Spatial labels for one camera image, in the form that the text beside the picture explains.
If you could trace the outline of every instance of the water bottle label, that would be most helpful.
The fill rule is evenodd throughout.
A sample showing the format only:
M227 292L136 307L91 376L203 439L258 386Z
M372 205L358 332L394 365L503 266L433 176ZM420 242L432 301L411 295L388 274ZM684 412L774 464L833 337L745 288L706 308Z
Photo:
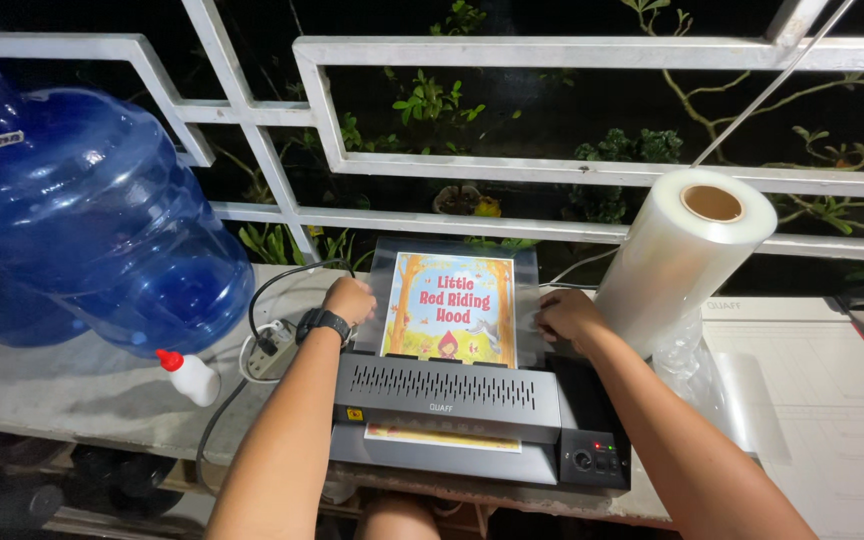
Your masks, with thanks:
M22 141L25 141L25 133L22 132L22 129L0 134L0 148Z

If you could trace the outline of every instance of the cardboard core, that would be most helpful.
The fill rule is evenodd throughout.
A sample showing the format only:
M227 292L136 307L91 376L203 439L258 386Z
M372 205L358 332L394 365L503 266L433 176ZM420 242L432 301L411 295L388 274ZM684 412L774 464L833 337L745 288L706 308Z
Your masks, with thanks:
M679 197L690 213L708 221L733 223L745 215L745 207L735 195L714 185L690 185Z

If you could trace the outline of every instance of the laminating film roll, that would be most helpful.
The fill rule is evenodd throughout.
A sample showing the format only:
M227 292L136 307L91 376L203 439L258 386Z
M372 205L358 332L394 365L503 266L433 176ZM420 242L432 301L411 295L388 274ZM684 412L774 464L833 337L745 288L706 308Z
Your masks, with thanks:
M684 169L659 177L602 280L595 305L643 359L656 335L713 295L778 224L738 179Z

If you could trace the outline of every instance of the laminator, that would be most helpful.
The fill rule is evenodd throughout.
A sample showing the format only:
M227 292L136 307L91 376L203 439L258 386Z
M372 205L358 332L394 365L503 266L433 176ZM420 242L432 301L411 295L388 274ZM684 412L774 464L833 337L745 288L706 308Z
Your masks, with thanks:
M584 359L545 369L347 351L339 360L330 460L537 485L628 490L631 446ZM521 441L521 452L367 439L387 424Z

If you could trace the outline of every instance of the white cable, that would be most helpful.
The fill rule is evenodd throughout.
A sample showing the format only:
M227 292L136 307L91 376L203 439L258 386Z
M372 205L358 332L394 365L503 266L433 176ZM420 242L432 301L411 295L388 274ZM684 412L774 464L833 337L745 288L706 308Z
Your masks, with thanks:
M274 322L269 323L268 325L260 325L255 330L257 332L262 332L265 329L270 329L272 327L280 326L280 325L282 325L282 323L280 323L279 321L274 321ZM252 376L251 374L249 374L249 370L246 369L246 366L244 363L245 362L245 356L246 356L246 348L249 347L249 341L252 339L253 339L253 335L250 333L249 335L246 336L246 340L242 342L242 349L239 350L239 374L241 374L242 377L245 378L245 380L248 381L249 383L256 383L258 385L275 385L275 384L277 384L279 381L282 380L281 378L256 378L256 377Z
M792 75L792 72L795 71L795 68L798 67L799 63L806 57L806 55L809 54L809 52L812 50L812 47L819 43L822 38L824 38L826 34L829 33L829 30L833 29L835 23L838 22L839 19L842 19L842 16L846 13L846 10L848 10L855 1L856 0L846 0L842 3L841 6L839 6L838 9L835 10L832 16L829 17L827 21L825 21L824 26L822 26L822 30L819 30L819 32L815 34L815 37L812 37L812 40L808 43L808 45L801 51L801 53L798 54L798 56L796 56L794 60L792 60L792 63L790 63L789 66L785 68L785 71L782 71L781 74L776 77L771 84L769 84L768 88L765 88L762 93L758 94L758 97L756 97L754 101L752 101L751 104L749 104L749 106L747 106L746 109L743 110L742 113L739 114L734 121L732 121L731 124L728 124L728 127L724 131L722 131L722 134L717 136L715 140L708 145L708 148L706 148L705 151L702 152L702 154L699 155L699 157L692 162L691 166L689 166L690 169L694 169L695 167L702 165L702 162L709 156L709 154L713 153L713 151L718 148L720 144L722 144L722 141L725 141L726 137L728 137L729 134L731 134L736 130L736 128L738 128L739 124L741 124L756 109L758 109L759 105L762 105L762 102L765 101L765 98L772 95L772 92L775 92L779 85L781 85L786 81L786 79L788 79L789 75ZM804 42L806 39L807 38L803 36L798 41L798 45L802 45L802 42Z
M569 266L568 268L566 268L565 271L562 272L561 274L558 274L558 276L555 276L551 281L549 281L549 284L554 284L554 283L558 282L558 280L564 278L566 276L566 274L569 274L572 270L575 270L576 268L578 268L579 266L582 266L583 264L591 263L593 261L598 261L598 260L602 259L603 257L607 257L607 256L609 256L609 255L611 255L617 251L618 251L618 248L615 248L612 250L608 250L606 252L601 252L595 256L590 256L589 258L584 258L584 259L576 262L575 264Z

